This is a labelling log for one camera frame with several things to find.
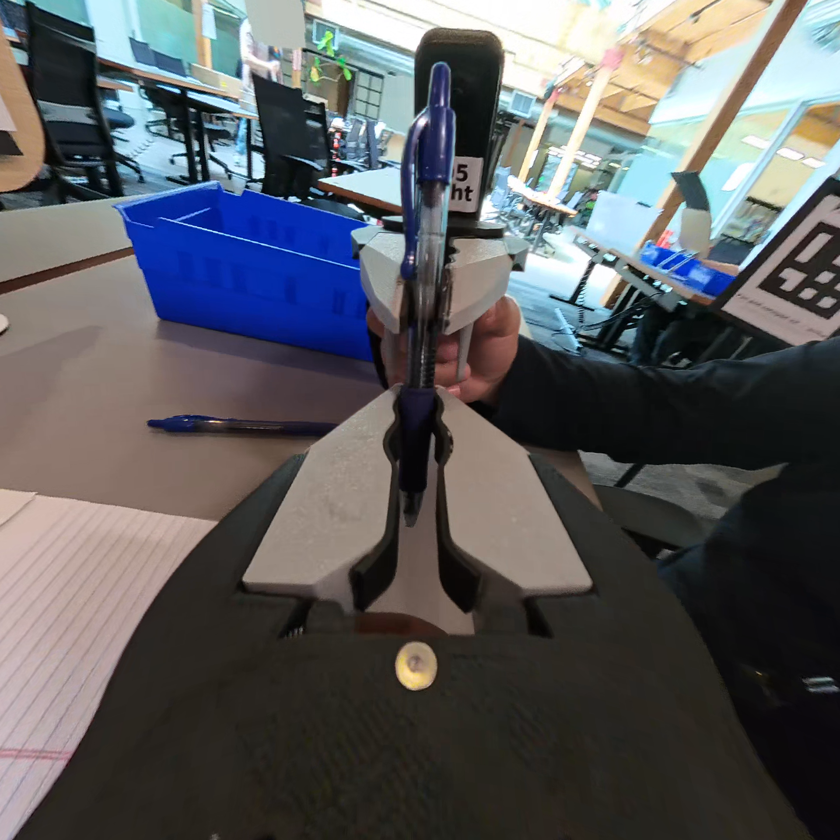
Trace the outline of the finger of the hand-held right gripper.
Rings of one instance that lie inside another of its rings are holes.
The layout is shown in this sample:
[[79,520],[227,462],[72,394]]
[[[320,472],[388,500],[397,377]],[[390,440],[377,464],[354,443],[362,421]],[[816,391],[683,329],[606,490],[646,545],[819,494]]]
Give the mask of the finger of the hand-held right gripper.
[[398,233],[374,233],[360,245],[360,279],[367,301],[385,330],[402,333],[406,326],[406,281],[401,268],[404,237]]
[[474,323],[505,293],[512,259],[504,238],[455,238],[446,264],[446,333]]

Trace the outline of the background office table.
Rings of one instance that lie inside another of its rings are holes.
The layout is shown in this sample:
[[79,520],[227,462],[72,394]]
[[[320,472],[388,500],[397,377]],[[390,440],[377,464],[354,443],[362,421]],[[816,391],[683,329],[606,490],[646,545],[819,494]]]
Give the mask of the background office table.
[[221,89],[166,68],[100,57],[98,68],[116,85],[134,88],[147,110],[139,119],[152,146],[152,163],[166,181],[190,186],[212,180],[228,190],[244,186],[250,161],[235,166],[234,144],[241,120],[250,140],[256,115]]
[[401,173],[397,167],[322,178],[317,181],[317,188],[334,198],[356,205],[369,215],[402,213]]

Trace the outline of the person's dark clothing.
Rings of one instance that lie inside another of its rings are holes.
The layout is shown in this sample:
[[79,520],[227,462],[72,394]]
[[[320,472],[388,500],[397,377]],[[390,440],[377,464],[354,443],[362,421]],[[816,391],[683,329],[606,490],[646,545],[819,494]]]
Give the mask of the person's dark clothing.
[[838,459],[783,467],[658,575],[795,813],[814,838],[838,838]]

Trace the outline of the black white marker placard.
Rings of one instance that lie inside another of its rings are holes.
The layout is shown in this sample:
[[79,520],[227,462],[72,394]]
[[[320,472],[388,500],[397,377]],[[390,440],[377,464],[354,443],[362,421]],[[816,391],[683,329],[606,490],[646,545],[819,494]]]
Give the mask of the black white marker placard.
[[830,177],[743,267],[710,310],[787,347],[839,332],[839,182]]

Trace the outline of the white lined legal pad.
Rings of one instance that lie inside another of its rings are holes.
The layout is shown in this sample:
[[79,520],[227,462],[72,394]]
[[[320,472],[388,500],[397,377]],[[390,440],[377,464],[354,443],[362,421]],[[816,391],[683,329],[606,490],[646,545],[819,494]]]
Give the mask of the white lined legal pad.
[[140,619],[215,524],[1,491],[1,838],[66,767]]

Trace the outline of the person's right forearm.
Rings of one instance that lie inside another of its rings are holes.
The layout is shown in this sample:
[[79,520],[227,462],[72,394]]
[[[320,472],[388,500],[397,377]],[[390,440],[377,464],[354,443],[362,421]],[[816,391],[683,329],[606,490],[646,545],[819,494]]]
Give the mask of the person's right forearm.
[[684,370],[521,339],[486,417],[519,442],[621,463],[838,471],[838,338]]

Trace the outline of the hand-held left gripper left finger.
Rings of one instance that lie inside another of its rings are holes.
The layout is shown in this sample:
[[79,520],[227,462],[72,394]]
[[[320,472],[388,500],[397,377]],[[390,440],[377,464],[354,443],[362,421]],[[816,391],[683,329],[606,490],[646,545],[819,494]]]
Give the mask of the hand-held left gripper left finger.
[[248,592],[354,609],[351,571],[385,536],[394,402],[382,393],[309,448],[243,575]]

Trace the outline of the hanging green plant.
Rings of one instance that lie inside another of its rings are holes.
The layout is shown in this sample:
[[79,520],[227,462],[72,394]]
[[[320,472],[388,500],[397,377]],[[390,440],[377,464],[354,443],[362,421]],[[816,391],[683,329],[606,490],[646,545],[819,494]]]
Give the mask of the hanging green plant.
[[[339,51],[337,35],[335,29],[327,28],[320,38],[313,41],[315,49],[309,59],[308,78],[316,86],[325,78],[336,82],[352,81],[353,72],[346,56]],[[324,63],[331,65],[338,74],[334,77],[329,76],[324,69]]]

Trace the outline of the row of blue bins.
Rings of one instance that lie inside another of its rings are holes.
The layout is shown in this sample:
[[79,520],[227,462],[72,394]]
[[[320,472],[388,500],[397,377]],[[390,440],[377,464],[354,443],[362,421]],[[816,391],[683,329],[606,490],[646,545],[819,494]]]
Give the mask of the row of blue bins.
[[651,241],[646,242],[637,257],[679,284],[712,298],[736,279],[734,275],[705,265],[694,253],[663,248]]

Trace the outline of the blue plastic bin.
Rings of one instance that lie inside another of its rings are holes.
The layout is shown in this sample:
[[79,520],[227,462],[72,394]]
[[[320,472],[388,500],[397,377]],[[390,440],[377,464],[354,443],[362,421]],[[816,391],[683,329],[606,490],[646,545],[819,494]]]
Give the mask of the blue plastic bin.
[[216,181],[115,208],[159,319],[372,360],[363,222]]

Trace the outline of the black office chair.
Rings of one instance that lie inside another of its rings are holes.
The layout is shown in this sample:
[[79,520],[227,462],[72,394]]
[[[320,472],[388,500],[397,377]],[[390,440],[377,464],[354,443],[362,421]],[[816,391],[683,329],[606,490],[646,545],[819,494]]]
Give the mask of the black office chair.
[[123,197],[120,165],[134,170],[141,181],[144,177],[115,146],[98,85],[91,29],[33,2],[24,8],[28,89],[45,137],[45,168],[59,201]]
[[305,203],[329,175],[326,108],[270,79],[256,77],[254,90],[265,159],[261,191]]

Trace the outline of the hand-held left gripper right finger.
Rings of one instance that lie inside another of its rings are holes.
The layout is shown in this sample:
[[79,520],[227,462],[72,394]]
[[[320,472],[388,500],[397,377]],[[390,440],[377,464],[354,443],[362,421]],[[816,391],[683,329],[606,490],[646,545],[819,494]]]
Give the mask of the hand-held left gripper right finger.
[[593,588],[530,453],[437,390],[438,573],[464,613]]

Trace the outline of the person's right hand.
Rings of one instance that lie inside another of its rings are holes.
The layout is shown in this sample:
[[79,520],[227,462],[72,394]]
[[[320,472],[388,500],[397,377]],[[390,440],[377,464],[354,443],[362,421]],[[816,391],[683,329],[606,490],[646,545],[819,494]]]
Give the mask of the person's right hand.
[[[406,381],[406,337],[397,336],[388,350],[385,327],[372,310],[366,312],[371,346],[378,346],[387,387]],[[500,298],[474,322],[463,374],[457,373],[459,345],[453,335],[437,341],[434,382],[462,403],[494,406],[497,394],[518,352],[521,312],[510,296]]]

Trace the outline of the blue retractable pen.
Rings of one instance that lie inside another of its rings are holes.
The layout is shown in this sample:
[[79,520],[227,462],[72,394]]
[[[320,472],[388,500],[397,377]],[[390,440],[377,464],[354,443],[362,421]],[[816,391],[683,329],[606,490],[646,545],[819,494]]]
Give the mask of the blue retractable pen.
[[401,168],[406,370],[397,397],[401,443],[398,484],[407,527],[415,526],[427,487],[434,429],[434,367],[444,296],[448,205],[455,164],[456,117],[450,69],[433,65],[426,108],[406,137]]
[[338,427],[335,423],[256,421],[204,415],[150,419],[146,425],[168,434],[248,434],[287,438],[321,438]]

